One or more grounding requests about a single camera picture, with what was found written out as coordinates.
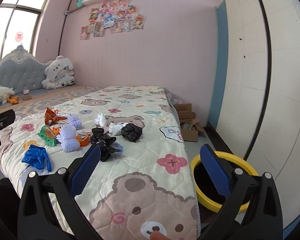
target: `baseboard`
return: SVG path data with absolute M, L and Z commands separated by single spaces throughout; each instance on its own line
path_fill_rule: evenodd
M 224 140 L 209 122 L 207 123 L 207 126 L 204 129 L 206 130 L 206 133 L 209 136 L 209 139 L 215 147 L 216 151 L 233 154 L 230 148 L 227 146 L 227 144 L 224 142 Z

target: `white wardrobe door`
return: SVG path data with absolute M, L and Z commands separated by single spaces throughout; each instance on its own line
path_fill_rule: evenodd
M 217 132 L 244 157 L 259 120 L 267 72 L 267 44 L 258 0 L 226 0 L 228 66 Z
M 265 116 L 248 162 L 260 174 L 273 174 L 286 227 L 300 214 L 300 17 L 293 0 L 262 1 L 272 73 Z

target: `cardboard box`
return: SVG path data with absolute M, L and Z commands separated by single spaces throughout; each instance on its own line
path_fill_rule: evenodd
M 174 105 L 174 108 L 177 110 L 180 123 L 195 119 L 195 113 L 192 112 L 191 104 L 177 104 Z
M 177 112 L 191 112 L 192 113 L 192 106 L 191 104 L 176 104 L 174 108 Z
M 191 104 L 176 104 L 174 108 L 177 110 L 180 123 L 189 122 L 196 117 L 196 114 L 192 112 Z M 205 132 L 204 128 L 199 124 L 195 124 L 193 127 L 194 130 L 181 129 L 181 135 L 184 141 L 197 142 L 198 132 Z
M 195 130 L 181 129 L 181 135 L 184 141 L 197 142 L 198 132 L 205 132 L 204 128 L 199 124 L 195 124 L 194 128 Z

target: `anime poster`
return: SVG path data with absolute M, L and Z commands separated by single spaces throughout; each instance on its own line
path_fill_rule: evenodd
M 102 2 L 98 13 L 106 13 L 110 9 L 110 3 L 108 1 Z
M 97 22 L 97 23 L 102 23 L 102 22 L 104 22 L 104 21 L 105 21 L 105 15 L 106 15 L 106 13 L 98 13 L 96 22 Z
M 88 30 L 88 26 L 81 27 L 80 41 L 87 39 L 88 36 L 87 30 Z
M 116 12 L 115 14 L 113 14 L 113 19 L 115 21 L 119 20 L 119 19 L 123 19 L 125 17 L 125 11 L 119 11 Z
M 134 5 L 129 5 L 126 11 L 126 17 L 132 18 L 135 14 L 138 14 L 138 9 Z
M 94 28 L 93 37 L 102 37 L 103 36 L 103 23 L 96 23 Z
M 108 13 L 109 14 L 115 14 L 116 12 L 118 12 L 118 3 L 117 2 L 113 2 L 111 5 L 110 5 L 110 8 L 108 10 Z
M 88 25 L 88 30 L 87 30 L 88 33 L 93 33 L 95 24 L 96 24 L 95 21 L 90 22 L 90 24 Z
M 122 31 L 122 25 L 120 24 L 120 21 L 115 21 L 111 27 L 110 32 L 111 33 L 120 33 Z
M 129 22 L 127 18 L 123 18 L 114 22 L 111 27 L 111 33 L 120 33 L 129 31 Z
M 128 8 L 129 0 L 119 0 L 118 2 L 118 11 L 126 11 Z
M 103 22 L 104 28 L 110 28 L 112 27 L 114 23 L 113 15 L 112 14 L 106 14 L 105 15 L 105 21 Z
M 91 8 L 91 13 L 90 13 L 90 18 L 89 18 L 90 22 L 95 22 L 97 20 L 98 11 L 99 11 L 99 8 Z
M 142 30 L 144 27 L 144 19 L 141 14 L 134 15 L 131 21 L 131 30 Z

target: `blue plastic bag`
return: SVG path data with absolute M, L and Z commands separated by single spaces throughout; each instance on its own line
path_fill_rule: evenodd
M 28 163 L 38 170 L 44 169 L 44 160 L 47 159 L 47 171 L 51 172 L 51 162 L 47 151 L 44 147 L 39 147 L 31 144 L 29 150 L 26 151 L 25 156 L 21 162 Z

